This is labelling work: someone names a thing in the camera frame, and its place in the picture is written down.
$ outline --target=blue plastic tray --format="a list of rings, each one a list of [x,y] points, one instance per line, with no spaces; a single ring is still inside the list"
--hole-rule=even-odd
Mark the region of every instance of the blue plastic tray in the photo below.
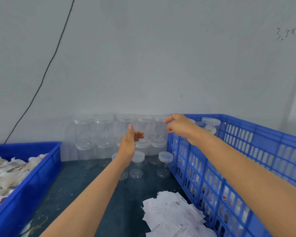
[[[296,186],[296,136],[222,114],[186,115],[221,120],[217,137]],[[205,214],[205,225],[217,236],[271,236],[256,215],[205,155],[185,138],[170,134],[167,151],[174,155],[172,173],[189,200]]]
[[[0,205],[0,237],[18,236],[31,220],[62,168],[60,146],[60,142],[0,145],[0,156],[6,160],[16,157],[27,162],[48,153]]]

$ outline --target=person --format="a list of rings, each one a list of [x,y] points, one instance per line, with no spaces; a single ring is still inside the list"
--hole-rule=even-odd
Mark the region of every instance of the person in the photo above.
[[[169,133],[186,137],[197,146],[234,187],[273,237],[296,237],[296,188],[233,149],[227,143],[192,123],[184,115],[165,120]],[[135,142],[143,132],[129,126],[117,157],[51,223],[41,237],[92,237],[117,186],[129,165]]]

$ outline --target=perforated plastic basket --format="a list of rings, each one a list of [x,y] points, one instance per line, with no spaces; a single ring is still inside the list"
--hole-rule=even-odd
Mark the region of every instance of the perforated plastic basket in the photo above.
[[[296,136],[228,115],[186,115],[221,120],[216,135],[250,159],[296,186]],[[167,151],[174,155],[172,173],[189,200],[218,236],[271,236],[256,215],[205,155],[185,138],[168,136]]]
[[[0,156],[25,162],[40,154],[47,156],[0,205],[0,237],[16,237],[31,220],[49,187],[62,168],[60,142],[0,145]]]

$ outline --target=black cable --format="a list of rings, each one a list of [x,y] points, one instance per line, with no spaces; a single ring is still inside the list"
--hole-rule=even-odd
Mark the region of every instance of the black cable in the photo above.
[[[4,144],[7,143],[8,139],[9,139],[10,136],[12,135],[12,133],[13,133],[13,131],[15,130],[16,126],[18,125],[18,123],[22,120],[22,118],[24,117],[24,115],[25,115],[25,114],[27,113],[27,111],[29,110],[29,108],[31,107],[31,105],[32,105],[32,103],[33,103],[33,101],[34,101],[34,99],[35,99],[37,93],[39,92],[39,90],[40,90],[41,87],[42,87],[42,84],[43,84],[43,82],[44,82],[44,79],[45,79],[46,73],[47,73],[47,71],[48,71],[48,68],[49,68],[51,62],[53,61],[53,59],[54,59],[54,57],[55,57],[55,55],[56,55],[56,53],[57,53],[57,51],[58,51],[58,47],[59,47],[60,41],[62,40],[62,36],[63,36],[63,34],[64,34],[64,31],[65,31],[65,29],[66,29],[66,26],[67,26],[67,23],[68,23],[68,19],[69,19],[69,16],[70,16],[70,14],[71,14],[71,10],[72,10],[72,7],[73,7],[73,5],[74,5],[74,2],[75,2],[75,0],[72,0],[71,7],[70,7],[70,11],[69,11],[69,13],[68,13],[66,23],[65,23],[64,28],[63,28],[63,30],[62,30],[62,34],[60,35],[60,38],[59,38],[59,41],[58,41],[58,44],[57,44],[57,47],[56,47],[55,53],[54,53],[53,57],[51,58],[50,62],[48,63],[48,66],[47,66],[47,68],[46,68],[46,70],[45,70],[45,73],[44,73],[44,75],[43,75],[43,79],[42,79],[42,81],[41,81],[41,84],[39,85],[39,87],[38,87],[38,89],[37,89],[37,91],[36,91],[36,93],[35,93],[35,95],[34,95],[32,101],[31,101],[30,105],[29,105],[28,108],[25,110],[25,112],[23,113],[23,115],[21,116],[21,118],[18,120],[18,122],[15,124],[15,126],[13,127],[12,131],[10,132],[10,134],[9,134],[8,138],[6,139],[6,141],[4,142]]]

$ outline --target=person's left arm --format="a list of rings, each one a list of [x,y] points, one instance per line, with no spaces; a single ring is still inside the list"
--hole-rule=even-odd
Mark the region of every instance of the person's left arm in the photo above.
[[[51,223],[41,237],[93,237],[118,180],[129,165],[135,151],[135,142],[144,137],[129,125],[117,157],[89,186]]]

